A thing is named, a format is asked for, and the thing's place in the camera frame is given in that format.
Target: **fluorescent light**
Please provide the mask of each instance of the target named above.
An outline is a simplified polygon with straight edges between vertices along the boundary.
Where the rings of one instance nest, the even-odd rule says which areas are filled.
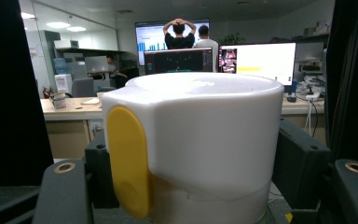
[[[28,14],[28,13],[25,13],[25,12],[22,12],[22,13],[21,13],[21,17],[22,17],[23,19],[32,19],[32,18],[34,18],[34,15]]]
[[[86,30],[86,28],[80,27],[80,26],[72,26],[72,27],[68,27],[66,29],[68,31],[72,31],[72,32],[79,32],[79,31],[85,31]]]
[[[70,26],[70,24],[62,22],[62,21],[57,21],[57,22],[49,22],[46,23],[47,26],[52,27],[52,28],[65,28]]]

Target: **black shirt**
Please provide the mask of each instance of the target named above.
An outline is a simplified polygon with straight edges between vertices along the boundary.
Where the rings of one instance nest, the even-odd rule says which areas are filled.
[[[170,33],[165,35],[165,44],[168,49],[191,49],[194,41],[195,37],[191,33],[186,37],[173,37]]]

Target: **white box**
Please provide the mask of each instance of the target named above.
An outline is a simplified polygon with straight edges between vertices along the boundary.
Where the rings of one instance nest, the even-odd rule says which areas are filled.
[[[67,92],[72,94],[72,76],[71,74],[55,75],[57,92]]]
[[[54,40],[56,49],[78,49],[79,42],[77,40]]]

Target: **ceiling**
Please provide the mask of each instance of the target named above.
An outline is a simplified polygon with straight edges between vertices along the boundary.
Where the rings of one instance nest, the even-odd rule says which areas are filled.
[[[20,0],[20,3],[21,11],[34,12],[39,30],[51,30],[45,26],[49,21],[67,21],[71,25],[83,25],[88,26],[88,30],[96,30],[126,29],[132,28],[139,21],[171,21],[175,18],[208,18],[211,22],[273,19],[317,1]]]

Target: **paper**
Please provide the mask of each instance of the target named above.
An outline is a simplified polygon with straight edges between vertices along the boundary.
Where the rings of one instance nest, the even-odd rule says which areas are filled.
[[[98,98],[92,98],[92,99],[90,99],[88,101],[82,102],[81,104],[82,105],[95,105],[95,104],[98,104],[98,103],[100,103]]]

